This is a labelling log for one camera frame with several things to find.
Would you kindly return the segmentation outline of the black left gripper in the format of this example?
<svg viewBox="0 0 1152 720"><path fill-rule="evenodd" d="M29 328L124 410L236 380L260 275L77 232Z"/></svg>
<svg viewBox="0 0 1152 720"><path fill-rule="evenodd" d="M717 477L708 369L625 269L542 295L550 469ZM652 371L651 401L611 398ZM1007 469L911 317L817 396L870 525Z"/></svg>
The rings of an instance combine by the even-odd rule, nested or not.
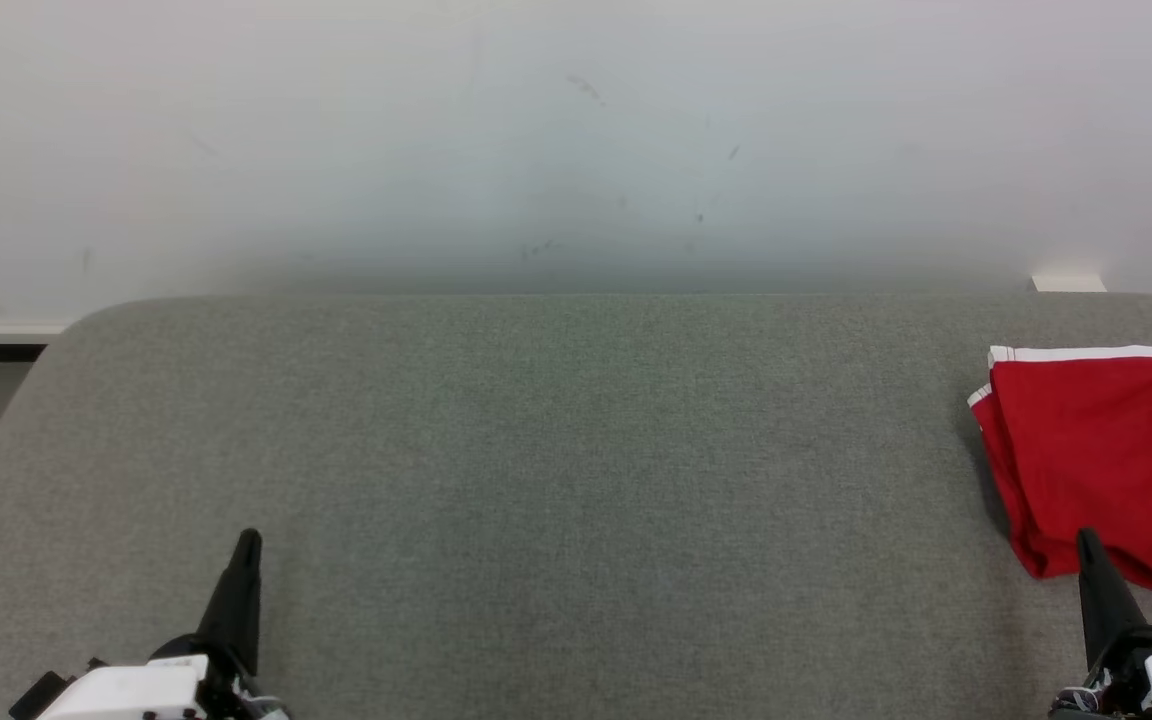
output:
<svg viewBox="0 0 1152 720"><path fill-rule="evenodd" d="M289 710L265 694L259 670L262 533L238 533L228 564L212 591L198 635L180 635L152 653L152 665L200 670L192 702L154 720L289 720Z"/></svg>

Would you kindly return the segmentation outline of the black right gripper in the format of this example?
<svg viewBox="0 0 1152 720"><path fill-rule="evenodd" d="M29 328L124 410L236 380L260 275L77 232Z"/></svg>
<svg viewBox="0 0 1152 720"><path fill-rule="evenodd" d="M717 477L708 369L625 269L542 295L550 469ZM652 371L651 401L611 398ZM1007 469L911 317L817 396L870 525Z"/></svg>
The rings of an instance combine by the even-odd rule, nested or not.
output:
<svg viewBox="0 0 1152 720"><path fill-rule="evenodd" d="M1056 694L1048 720L1152 720L1140 706L1152 626L1093 528L1079 529L1076 552L1087 679Z"/></svg>

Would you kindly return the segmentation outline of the red shorts with white trim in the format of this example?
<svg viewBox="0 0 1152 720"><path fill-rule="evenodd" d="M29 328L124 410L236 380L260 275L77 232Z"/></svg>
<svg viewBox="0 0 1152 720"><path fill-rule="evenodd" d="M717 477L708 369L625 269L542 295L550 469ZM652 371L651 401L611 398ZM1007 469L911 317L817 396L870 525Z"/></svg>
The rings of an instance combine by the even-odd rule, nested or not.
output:
<svg viewBox="0 0 1152 720"><path fill-rule="evenodd" d="M987 366L1041 579L1078 570L1089 526L1126 579L1152 591L1152 346L992 346Z"/></svg>

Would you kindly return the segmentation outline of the grey fabric sofa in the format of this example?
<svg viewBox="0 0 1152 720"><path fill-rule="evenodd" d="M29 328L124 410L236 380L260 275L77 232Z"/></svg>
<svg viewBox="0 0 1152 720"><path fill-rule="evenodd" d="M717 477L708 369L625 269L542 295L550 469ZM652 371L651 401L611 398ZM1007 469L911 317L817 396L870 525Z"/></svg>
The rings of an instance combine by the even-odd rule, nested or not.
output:
<svg viewBox="0 0 1152 720"><path fill-rule="evenodd" d="M1041 720L1078 589L967 397L1135 343L1152 296L109 306L0 420L0 720L192 630L248 526L297 720Z"/></svg>

